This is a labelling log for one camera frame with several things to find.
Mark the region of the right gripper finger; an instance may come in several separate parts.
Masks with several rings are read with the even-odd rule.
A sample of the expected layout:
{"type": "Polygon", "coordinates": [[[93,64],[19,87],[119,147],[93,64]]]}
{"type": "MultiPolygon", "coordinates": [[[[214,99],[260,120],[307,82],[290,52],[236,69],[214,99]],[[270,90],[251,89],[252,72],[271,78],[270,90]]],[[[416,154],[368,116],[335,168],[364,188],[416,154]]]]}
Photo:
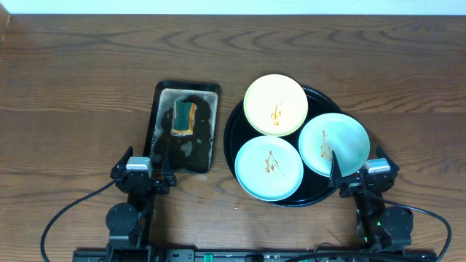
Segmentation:
{"type": "Polygon", "coordinates": [[[332,151],[331,173],[329,175],[329,186],[338,187],[342,184],[342,174],[335,151],[332,151]]]}
{"type": "Polygon", "coordinates": [[[379,159],[385,159],[387,161],[391,172],[398,172],[400,170],[399,166],[397,166],[396,163],[388,157],[379,144],[376,146],[376,155],[379,159]]]}

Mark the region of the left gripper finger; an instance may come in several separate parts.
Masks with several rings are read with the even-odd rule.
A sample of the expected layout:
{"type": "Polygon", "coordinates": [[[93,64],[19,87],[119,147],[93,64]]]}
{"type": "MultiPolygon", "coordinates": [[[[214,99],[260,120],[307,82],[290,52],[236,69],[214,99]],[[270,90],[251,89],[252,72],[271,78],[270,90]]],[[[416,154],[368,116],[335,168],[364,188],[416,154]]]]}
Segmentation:
{"type": "Polygon", "coordinates": [[[171,166],[170,152],[168,148],[165,149],[164,159],[162,162],[162,174],[169,186],[177,186],[177,178],[171,166]]]}
{"type": "Polygon", "coordinates": [[[130,157],[133,156],[133,147],[129,146],[123,157],[111,169],[110,177],[112,179],[123,179],[127,174],[126,164],[130,157]]]}

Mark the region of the light green plate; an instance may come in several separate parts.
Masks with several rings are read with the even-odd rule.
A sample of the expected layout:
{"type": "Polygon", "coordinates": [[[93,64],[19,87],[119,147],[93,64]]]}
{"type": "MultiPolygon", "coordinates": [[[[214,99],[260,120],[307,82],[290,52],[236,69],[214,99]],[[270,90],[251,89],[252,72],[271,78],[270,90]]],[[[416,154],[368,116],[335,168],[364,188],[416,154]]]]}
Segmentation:
{"type": "Polygon", "coordinates": [[[331,173],[336,156],[342,176],[357,172],[368,159],[371,143],[360,122],[346,114],[326,113],[309,120],[298,141],[306,166],[323,177],[331,173]]]}

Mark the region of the green orange sponge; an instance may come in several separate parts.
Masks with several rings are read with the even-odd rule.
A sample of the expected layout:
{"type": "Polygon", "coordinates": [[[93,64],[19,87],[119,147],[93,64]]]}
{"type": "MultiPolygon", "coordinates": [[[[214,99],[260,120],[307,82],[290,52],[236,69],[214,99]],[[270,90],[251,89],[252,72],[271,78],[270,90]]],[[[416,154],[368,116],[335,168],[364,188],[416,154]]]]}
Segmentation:
{"type": "Polygon", "coordinates": [[[177,101],[174,107],[174,117],[171,132],[174,136],[194,134],[194,122],[197,105],[193,102],[177,101]]]}

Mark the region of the light blue plate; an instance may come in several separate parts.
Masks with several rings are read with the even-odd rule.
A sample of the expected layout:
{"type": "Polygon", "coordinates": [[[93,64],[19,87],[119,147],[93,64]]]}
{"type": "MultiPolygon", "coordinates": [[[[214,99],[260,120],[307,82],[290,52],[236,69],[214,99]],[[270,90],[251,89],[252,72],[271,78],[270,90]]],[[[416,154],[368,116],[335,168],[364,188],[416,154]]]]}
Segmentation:
{"type": "Polygon", "coordinates": [[[290,197],[299,188],[304,164],[288,141],[264,135],[240,148],[234,161],[234,174],[252,197],[276,202],[290,197]]]}

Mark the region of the yellow plate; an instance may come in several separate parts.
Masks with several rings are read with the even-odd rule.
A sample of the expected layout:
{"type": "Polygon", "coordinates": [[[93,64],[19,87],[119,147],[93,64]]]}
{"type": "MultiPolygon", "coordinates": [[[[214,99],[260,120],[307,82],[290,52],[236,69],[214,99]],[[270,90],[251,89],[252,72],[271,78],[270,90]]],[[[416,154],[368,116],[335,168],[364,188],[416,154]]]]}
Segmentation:
{"type": "Polygon", "coordinates": [[[264,135],[282,137],[297,131],[308,112],[307,96],[294,79],[269,74],[255,80],[243,99],[251,126],[264,135]]]}

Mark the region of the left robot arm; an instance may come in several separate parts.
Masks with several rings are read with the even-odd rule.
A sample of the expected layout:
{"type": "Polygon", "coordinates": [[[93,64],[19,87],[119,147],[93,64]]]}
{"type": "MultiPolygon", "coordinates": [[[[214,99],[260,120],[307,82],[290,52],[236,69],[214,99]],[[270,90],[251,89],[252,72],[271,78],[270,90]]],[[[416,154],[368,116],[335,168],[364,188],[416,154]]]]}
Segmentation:
{"type": "Polygon", "coordinates": [[[149,244],[155,196],[168,194],[176,186],[169,151],[162,160],[162,178],[151,177],[153,168],[148,157],[134,156],[129,147],[111,169],[116,187],[127,195],[127,201],[114,205],[106,215],[108,244],[102,261],[156,261],[157,249],[149,244]]]}

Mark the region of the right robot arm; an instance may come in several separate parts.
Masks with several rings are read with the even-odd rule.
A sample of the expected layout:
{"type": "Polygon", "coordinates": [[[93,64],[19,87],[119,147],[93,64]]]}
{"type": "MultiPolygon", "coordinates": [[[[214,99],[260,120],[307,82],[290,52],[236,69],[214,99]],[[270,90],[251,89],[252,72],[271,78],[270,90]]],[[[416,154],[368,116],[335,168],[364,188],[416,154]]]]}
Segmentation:
{"type": "Polygon", "coordinates": [[[329,186],[339,188],[341,198],[352,197],[357,207],[357,235],[366,241],[364,250],[402,252],[411,244],[414,227],[412,211],[396,205],[387,207],[382,194],[394,186],[399,166],[376,147],[376,158],[361,170],[343,176],[335,154],[332,154],[329,186]]]}

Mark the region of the black rectangular soapy tray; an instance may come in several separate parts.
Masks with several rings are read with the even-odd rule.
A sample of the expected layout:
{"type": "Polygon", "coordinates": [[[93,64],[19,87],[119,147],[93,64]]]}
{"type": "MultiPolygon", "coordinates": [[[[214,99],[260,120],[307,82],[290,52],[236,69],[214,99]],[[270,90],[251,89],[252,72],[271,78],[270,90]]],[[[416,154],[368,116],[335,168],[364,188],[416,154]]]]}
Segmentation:
{"type": "Polygon", "coordinates": [[[143,155],[156,171],[164,159],[175,172],[210,170],[220,85],[162,81],[154,91],[143,155]]]}

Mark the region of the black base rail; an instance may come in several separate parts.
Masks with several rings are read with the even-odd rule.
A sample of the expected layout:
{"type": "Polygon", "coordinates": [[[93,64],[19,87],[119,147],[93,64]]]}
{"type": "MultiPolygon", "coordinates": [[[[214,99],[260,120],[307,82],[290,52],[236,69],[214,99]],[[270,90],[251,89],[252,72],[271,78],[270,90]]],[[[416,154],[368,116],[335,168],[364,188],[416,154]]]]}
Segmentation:
{"type": "Polygon", "coordinates": [[[432,253],[382,254],[318,250],[316,252],[195,251],[171,250],[76,250],[73,262],[334,262],[334,261],[434,261],[432,253]]]}

